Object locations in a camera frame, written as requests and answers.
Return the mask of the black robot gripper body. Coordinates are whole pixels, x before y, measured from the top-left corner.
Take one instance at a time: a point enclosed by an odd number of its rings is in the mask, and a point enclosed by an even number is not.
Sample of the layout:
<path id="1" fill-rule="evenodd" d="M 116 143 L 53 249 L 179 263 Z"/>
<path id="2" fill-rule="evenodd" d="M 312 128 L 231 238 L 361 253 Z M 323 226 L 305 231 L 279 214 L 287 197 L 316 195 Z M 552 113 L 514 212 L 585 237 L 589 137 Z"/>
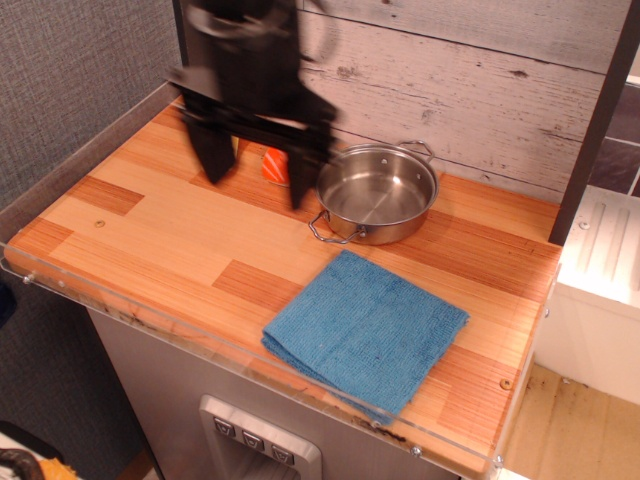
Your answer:
<path id="1" fill-rule="evenodd" d="M 329 158 L 337 110 L 301 80 L 295 2 L 194 1 L 185 19 L 203 56 L 170 76 L 184 121 L 285 151 L 321 149 Z"/>

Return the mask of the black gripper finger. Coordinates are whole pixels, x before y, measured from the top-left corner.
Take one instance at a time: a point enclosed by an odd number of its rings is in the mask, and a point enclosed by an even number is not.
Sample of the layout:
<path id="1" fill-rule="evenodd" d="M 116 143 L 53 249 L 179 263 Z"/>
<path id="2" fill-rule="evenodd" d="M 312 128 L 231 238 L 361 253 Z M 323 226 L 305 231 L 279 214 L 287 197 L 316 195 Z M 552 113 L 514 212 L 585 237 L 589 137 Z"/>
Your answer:
<path id="1" fill-rule="evenodd" d="M 232 137 L 190 117 L 185 118 L 185 124 L 206 177 L 213 184 L 219 182 L 236 163 Z"/>
<path id="2" fill-rule="evenodd" d="M 287 150 L 291 208 L 298 210 L 308 190 L 315 186 L 325 165 L 325 151 L 291 147 Z"/>

